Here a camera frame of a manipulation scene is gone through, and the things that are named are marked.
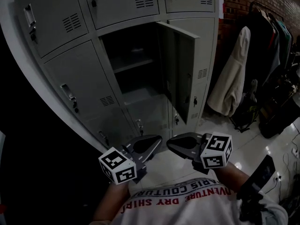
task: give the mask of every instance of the tiled floor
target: tiled floor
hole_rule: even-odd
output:
[[[300,148],[300,118],[288,126],[280,135],[271,139],[264,138],[258,128],[259,122],[251,125],[251,129],[241,133],[234,129],[233,124],[227,117],[216,114],[203,113],[197,133],[221,132],[232,135],[233,153],[230,161],[239,169],[248,175],[251,175],[261,163],[265,155],[272,156],[276,172],[275,176],[281,178],[281,200],[289,194],[293,183],[293,175],[296,171],[296,161],[298,160],[298,169],[300,168],[300,159],[296,159],[292,154],[292,148],[296,145]],[[130,184],[130,191],[134,192],[144,188],[152,188],[180,183],[192,178],[210,177],[216,178],[215,173],[210,170],[208,175],[197,172],[193,169],[190,160],[184,160],[169,150],[157,154],[147,163],[148,174],[138,184]],[[262,189],[269,191],[275,186],[274,179]],[[280,183],[268,193],[269,197],[279,202]]]

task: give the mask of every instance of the beige jacket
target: beige jacket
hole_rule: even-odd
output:
[[[239,34],[233,52],[225,64],[217,83],[207,100],[216,112],[231,117],[240,104],[245,81],[245,67],[251,32],[244,27]]]

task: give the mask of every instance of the red brick wall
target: red brick wall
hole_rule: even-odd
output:
[[[212,75],[213,88],[239,33],[237,23],[248,14],[249,5],[254,0],[224,0],[224,19],[219,20],[217,52]],[[300,0],[255,0],[284,17],[285,24],[291,31],[294,42],[300,35]]]

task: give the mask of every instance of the hanging jacket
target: hanging jacket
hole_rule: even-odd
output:
[[[207,100],[216,112],[231,117],[240,104],[245,80],[245,66],[250,45],[251,32],[244,27],[225,64],[217,83]]]
[[[289,31],[287,30],[285,24],[282,22],[282,21],[278,21],[277,20],[277,23],[279,24],[280,28],[282,29],[282,31],[284,32],[284,39],[285,39],[285,44],[286,46],[283,49],[283,54],[282,54],[282,65],[283,67],[285,68],[286,67],[286,64],[287,64],[287,61],[289,59],[289,53],[290,53],[290,49],[291,49],[291,35],[289,33]]]
[[[280,44],[279,44],[279,32],[274,25],[275,21],[271,21],[271,24],[273,25],[275,32],[275,36],[273,39],[273,42],[270,47],[270,51],[267,54],[269,63],[266,63],[264,67],[260,69],[260,75],[258,78],[260,78],[261,86],[267,82],[270,75],[274,72],[274,70],[280,65],[280,59],[279,59],[279,53],[280,53]]]
[[[267,68],[271,66],[271,47],[275,37],[275,31],[262,10],[254,10],[247,16],[246,26],[251,31],[251,42],[248,51],[248,60],[246,64],[246,75],[244,83],[244,92],[248,92],[252,80],[258,81],[257,91],[265,81]]]

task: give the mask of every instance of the black device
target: black device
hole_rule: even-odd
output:
[[[263,186],[267,184],[275,170],[272,157],[266,155],[250,178],[241,186],[237,194],[237,199],[243,199],[257,194]]]
[[[167,141],[170,151],[184,159],[192,160],[193,168],[204,174],[209,173],[209,169],[203,167],[200,155],[204,150],[211,134],[184,133],[177,135]]]
[[[134,161],[137,175],[133,179],[135,183],[138,183],[147,174],[145,164],[159,151],[162,140],[162,137],[158,135],[139,136],[117,148],[124,156]]]

